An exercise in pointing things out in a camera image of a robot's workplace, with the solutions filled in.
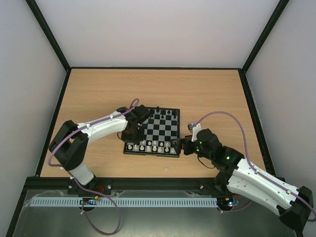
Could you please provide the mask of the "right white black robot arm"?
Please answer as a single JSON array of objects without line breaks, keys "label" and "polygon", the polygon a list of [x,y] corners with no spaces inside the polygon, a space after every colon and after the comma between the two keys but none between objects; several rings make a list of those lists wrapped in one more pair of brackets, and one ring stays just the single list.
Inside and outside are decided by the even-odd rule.
[{"label": "right white black robot arm", "polygon": [[313,208],[313,193],[305,186],[292,186],[250,162],[237,150],[223,146],[209,129],[170,141],[176,153],[197,154],[211,161],[219,173],[214,187],[252,200],[277,215],[292,230],[301,232]]}]

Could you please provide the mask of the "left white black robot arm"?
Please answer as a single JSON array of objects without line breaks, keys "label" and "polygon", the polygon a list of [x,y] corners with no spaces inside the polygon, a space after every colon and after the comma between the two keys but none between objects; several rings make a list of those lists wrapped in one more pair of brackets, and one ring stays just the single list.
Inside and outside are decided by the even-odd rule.
[{"label": "left white black robot arm", "polygon": [[51,141],[49,151],[60,167],[86,186],[95,177],[83,161],[87,147],[113,133],[121,133],[124,142],[140,142],[144,137],[140,124],[149,117],[149,109],[141,105],[130,109],[121,107],[108,116],[86,123],[66,121]]}]

